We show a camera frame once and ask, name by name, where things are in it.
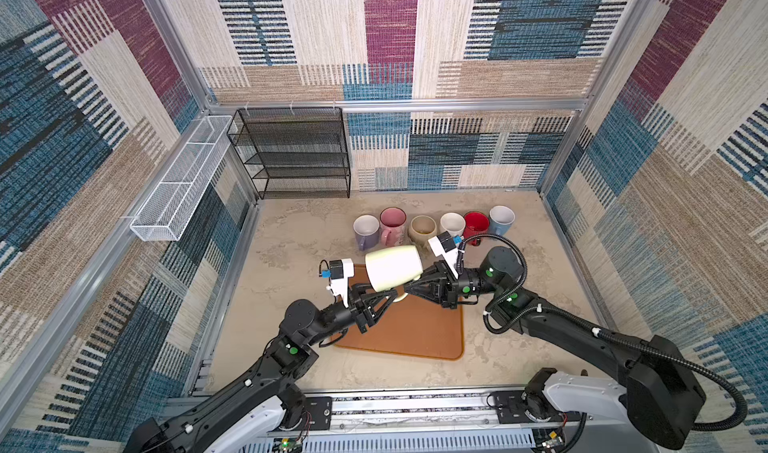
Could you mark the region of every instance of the beige mug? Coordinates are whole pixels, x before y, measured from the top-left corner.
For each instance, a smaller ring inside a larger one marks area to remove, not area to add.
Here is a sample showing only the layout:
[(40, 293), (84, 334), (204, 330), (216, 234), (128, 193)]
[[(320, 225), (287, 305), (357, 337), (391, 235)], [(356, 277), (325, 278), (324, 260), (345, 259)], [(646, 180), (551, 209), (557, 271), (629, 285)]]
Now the beige mug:
[(429, 253), (427, 241), (437, 235), (437, 223), (429, 216), (417, 216), (408, 227), (408, 237), (425, 253)]

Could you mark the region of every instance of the pink mug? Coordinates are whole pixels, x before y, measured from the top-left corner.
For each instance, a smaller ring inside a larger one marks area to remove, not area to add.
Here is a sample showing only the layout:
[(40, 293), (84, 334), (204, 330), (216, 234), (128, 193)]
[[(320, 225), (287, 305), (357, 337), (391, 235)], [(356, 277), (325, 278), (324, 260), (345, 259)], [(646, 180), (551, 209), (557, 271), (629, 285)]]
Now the pink mug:
[(381, 242), (385, 247), (399, 247), (406, 236), (406, 212), (390, 207), (379, 215), (382, 224)]

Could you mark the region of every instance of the mug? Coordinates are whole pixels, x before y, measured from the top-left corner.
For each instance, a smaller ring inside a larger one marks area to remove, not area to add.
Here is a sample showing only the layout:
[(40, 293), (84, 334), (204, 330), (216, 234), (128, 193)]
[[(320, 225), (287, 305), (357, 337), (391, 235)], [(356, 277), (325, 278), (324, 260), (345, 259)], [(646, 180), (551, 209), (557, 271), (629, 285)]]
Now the mug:
[(379, 220), (375, 216), (362, 215), (352, 224), (355, 230), (357, 248), (365, 251), (373, 248), (379, 242)]
[[(422, 275), (422, 259), (413, 245), (379, 249), (366, 255), (366, 273), (374, 291), (382, 292)], [(396, 302), (408, 293), (399, 295)]]
[(458, 213), (450, 212), (446, 213), (440, 218), (440, 233), (451, 233), (452, 237), (460, 237), (464, 233), (464, 228), (467, 227), (467, 222), (464, 221), (464, 217)]
[(506, 206), (494, 206), (491, 208), (489, 216), (491, 217), (491, 226), (488, 228), (488, 233), (500, 237), (503, 237), (514, 223), (514, 211)]
[[(488, 217), (479, 211), (470, 211), (464, 215), (464, 220), (467, 222), (467, 227), (464, 230), (464, 239), (474, 237), (479, 233), (487, 233), (488, 227), (491, 226), (491, 222)], [(475, 247), (480, 245), (480, 238), (475, 239), (472, 242)]]
[(427, 241), (437, 234), (437, 223), (429, 216), (417, 216), (408, 228), (408, 237), (421, 249), (428, 252)]
[(382, 245), (399, 247), (406, 236), (406, 212), (394, 206), (382, 211), (379, 215), (382, 224)]

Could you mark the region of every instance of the red mug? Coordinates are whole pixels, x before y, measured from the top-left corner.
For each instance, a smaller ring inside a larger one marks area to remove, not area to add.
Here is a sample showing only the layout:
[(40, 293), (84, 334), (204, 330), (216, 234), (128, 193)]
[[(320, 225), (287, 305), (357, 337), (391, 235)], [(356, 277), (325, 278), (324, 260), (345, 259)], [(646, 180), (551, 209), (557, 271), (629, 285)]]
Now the red mug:
[(394, 206), (382, 211), (381, 242), (385, 247), (399, 247), (406, 236), (406, 212)]
[[(491, 226), (491, 220), (487, 216), (479, 211), (470, 211), (464, 215), (464, 221), (467, 226), (464, 228), (464, 239), (474, 237), (480, 233), (487, 233), (488, 227)], [(475, 239), (472, 245), (477, 247), (480, 245), (480, 238)]]

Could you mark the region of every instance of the light blue mug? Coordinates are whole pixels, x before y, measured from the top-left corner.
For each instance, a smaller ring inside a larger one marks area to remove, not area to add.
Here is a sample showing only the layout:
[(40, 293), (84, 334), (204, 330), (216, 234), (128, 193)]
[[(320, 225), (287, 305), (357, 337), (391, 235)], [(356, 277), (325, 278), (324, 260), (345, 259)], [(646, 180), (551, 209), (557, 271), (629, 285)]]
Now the light blue mug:
[(488, 227), (488, 233), (504, 236), (509, 227), (514, 223), (514, 211), (506, 206), (494, 206), (488, 215), (491, 219), (491, 226)]

